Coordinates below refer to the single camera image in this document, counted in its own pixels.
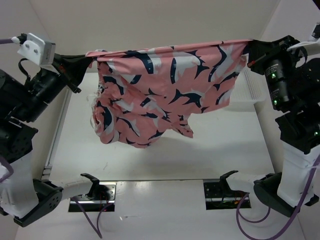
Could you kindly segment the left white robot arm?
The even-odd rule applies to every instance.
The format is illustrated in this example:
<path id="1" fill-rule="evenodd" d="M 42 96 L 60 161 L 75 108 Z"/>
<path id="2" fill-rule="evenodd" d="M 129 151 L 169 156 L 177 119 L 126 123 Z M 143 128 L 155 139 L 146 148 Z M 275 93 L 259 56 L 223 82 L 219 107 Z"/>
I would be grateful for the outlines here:
<path id="1" fill-rule="evenodd" d="M 26 227 L 52 212 L 61 201 L 100 194 L 99 180 L 87 173 L 77 180 L 52 183 L 33 178 L 32 140 L 38 130 L 29 126 L 55 97 L 69 88 L 79 93 L 93 59 L 84 55 L 55 54 L 53 70 L 41 67 L 34 77 L 20 83 L 0 73 L 0 213 Z"/>

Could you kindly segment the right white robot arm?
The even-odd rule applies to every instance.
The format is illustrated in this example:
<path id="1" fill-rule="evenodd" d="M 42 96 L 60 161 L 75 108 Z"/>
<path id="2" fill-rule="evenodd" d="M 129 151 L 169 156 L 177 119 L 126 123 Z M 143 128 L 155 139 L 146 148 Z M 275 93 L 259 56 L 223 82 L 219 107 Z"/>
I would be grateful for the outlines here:
<path id="1" fill-rule="evenodd" d="M 300 42 L 289 35 L 249 43 L 248 67 L 265 76 L 272 106 L 282 112 L 275 121 L 283 144 L 283 168 L 262 176 L 230 171 L 219 179 L 223 197 L 236 191 L 254 193 L 261 203 L 286 217 L 297 214 L 302 205 L 319 201 L 312 190 L 320 162 L 319 52 L 319 41 Z"/>

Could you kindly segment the pink shark print shorts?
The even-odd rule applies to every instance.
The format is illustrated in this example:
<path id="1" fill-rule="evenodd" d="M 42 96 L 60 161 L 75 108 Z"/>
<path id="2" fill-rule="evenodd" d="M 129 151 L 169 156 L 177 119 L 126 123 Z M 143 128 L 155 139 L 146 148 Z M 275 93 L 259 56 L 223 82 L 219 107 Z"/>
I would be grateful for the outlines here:
<path id="1" fill-rule="evenodd" d="M 227 107 L 249 40 L 125 51 L 95 50 L 92 127 L 103 144 L 147 148 L 167 130 L 192 138 L 188 120 Z"/>

